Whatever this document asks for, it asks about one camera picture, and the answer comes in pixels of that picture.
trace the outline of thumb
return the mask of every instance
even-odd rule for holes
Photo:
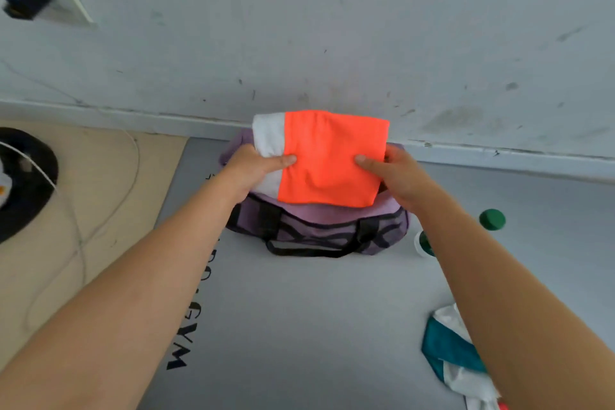
[[[288,154],[286,156],[276,156],[276,157],[267,157],[265,158],[265,172],[275,172],[277,170],[285,169],[288,166],[293,165],[297,162],[297,156],[292,154]]]
[[[362,154],[355,156],[354,161],[362,169],[367,170],[367,172],[376,174],[380,178],[384,178],[384,176],[388,173],[389,164],[376,161],[375,159],[371,159],[369,157],[365,157]]]

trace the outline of folded shirt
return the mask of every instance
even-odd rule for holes
[[[296,164],[268,174],[255,192],[284,203],[373,204],[380,178],[358,167],[354,157],[384,160],[388,120],[294,111],[256,115],[252,131],[260,155],[297,156]]]

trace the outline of orange fabric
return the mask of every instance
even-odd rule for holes
[[[297,162],[284,169],[278,200],[371,206],[380,179],[358,167],[354,157],[384,160],[388,133],[388,120],[326,111],[287,112],[284,154],[295,154]]]

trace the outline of green bottle cap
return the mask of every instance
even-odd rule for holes
[[[502,211],[487,209],[480,213],[479,222],[487,230],[500,230],[506,224]]]
[[[425,253],[430,254],[431,256],[435,256],[434,250],[431,249],[431,244],[429,243],[427,235],[424,231],[421,232],[421,234],[419,235],[419,244],[421,245],[421,248]]]

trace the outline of white wall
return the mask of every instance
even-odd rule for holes
[[[615,0],[82,1],[95,29],[0,17],[1,99],[615,157]]]

